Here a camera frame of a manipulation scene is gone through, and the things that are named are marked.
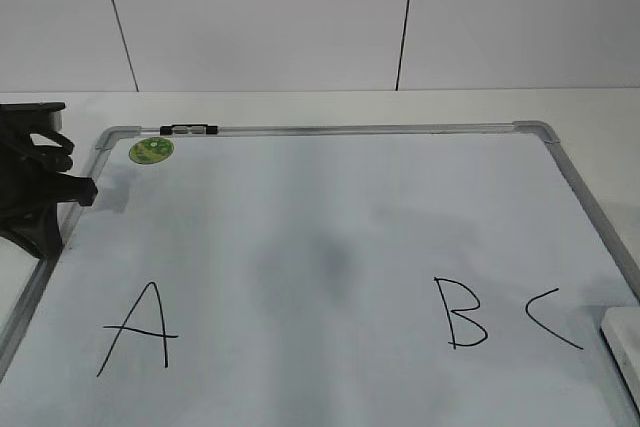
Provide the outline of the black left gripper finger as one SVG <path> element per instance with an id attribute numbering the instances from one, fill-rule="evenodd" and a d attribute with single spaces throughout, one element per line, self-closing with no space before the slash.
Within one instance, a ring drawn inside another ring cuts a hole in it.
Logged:
<path id="1" fill-rule="evenodd" d="M 2 217 L 1 236 L 37 259 L 56 259 L 63 249 L 56 206 Z"/>

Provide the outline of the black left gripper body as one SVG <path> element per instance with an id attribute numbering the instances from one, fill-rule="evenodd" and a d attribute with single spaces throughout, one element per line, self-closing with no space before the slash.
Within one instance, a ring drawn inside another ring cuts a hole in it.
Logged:
<path id="1" fill-rule="evenodd" d="M 69 174 L 74 148 L 60 130 L 24 131 L 1 121 L 1 218 L 59 203 L 90 206 L 97 187 Z"/>

